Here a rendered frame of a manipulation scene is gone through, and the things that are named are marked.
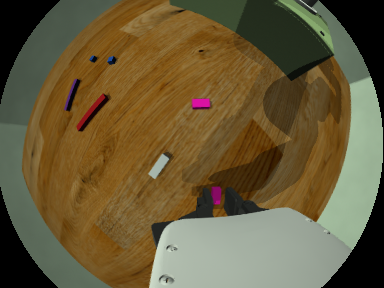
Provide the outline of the small magenta block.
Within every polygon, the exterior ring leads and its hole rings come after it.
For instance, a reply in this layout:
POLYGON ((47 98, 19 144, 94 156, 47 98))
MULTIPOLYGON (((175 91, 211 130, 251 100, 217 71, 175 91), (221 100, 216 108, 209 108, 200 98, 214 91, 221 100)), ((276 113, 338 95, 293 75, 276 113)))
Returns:
POLYGON ((221 188, 220 187, 212 187, 212 198, 214 201, 214 204, 220 204, 221 201, 221 188))
POLYGON ((192 109, 209 109, 209 99, 192 99, 192 109))

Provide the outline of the grey rod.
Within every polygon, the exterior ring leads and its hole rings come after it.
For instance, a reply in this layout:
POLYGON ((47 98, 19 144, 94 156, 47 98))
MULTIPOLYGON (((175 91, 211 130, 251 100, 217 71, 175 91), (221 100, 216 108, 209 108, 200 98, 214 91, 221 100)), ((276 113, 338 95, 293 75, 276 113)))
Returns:
POLYGON ((169 160, 170 160, 170 157, 165 153, 162 153, 160 158, 157 160, 157 162, 149 172, 149 175, 154 179, 156 179, 169 160))

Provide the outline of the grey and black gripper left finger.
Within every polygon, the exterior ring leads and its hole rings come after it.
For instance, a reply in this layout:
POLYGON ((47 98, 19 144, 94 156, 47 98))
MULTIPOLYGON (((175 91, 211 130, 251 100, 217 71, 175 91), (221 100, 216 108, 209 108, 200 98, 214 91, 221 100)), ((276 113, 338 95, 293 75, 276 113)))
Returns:
MULTIPOLYGON (((209 189, 203 188, 202 197, 197 197, 196 210, 185 216, 180 217, 178 220, 191 219, 191 218, 207 218, 207 217, 213 218, 214 217, 212 213, 213 205, 214 205, 214 201, 209 189)), ((154 240, 156 249, 158 247, 158 243, 164 228, 169 223, 172 223, 172 222, 174 222, 174 220, 152 224, 151 226, 152 235, 153 235, 153 240, 154 240)))

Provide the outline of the red rod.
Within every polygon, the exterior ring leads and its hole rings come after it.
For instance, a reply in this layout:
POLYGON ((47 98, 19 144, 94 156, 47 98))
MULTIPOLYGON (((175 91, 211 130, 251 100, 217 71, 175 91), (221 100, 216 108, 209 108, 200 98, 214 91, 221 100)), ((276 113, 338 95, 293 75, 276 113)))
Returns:
POLYGON ((78 123, 77 130, 83 132, 88 123, 92 120, 92 118, 97 114, 97 112, 106 104, 108 101, 108 97, 105 94, 102 94, 95 103, 90 107, 90 109, 86 112, 83 118, 78 123))

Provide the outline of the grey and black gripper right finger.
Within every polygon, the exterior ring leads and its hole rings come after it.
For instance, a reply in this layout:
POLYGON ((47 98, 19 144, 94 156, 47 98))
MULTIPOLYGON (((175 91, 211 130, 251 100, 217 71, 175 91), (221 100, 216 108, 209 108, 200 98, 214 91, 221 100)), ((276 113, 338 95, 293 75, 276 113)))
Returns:
POLYGON ((226 188, 224 210, 227 216, 235 216, 269 210, 265 208, 261 209, 253 201, 244 201, 243 198, 232 187, 226 188))

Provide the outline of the purple rod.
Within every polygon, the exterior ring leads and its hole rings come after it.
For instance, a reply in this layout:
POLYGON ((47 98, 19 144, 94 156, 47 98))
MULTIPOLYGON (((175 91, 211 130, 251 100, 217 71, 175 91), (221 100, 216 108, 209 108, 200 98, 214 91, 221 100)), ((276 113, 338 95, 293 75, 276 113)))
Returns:
POLYGON ((70 89, 64 110, 70 111, 79 84, 80 84, 80 80, 75 79, 70 89))

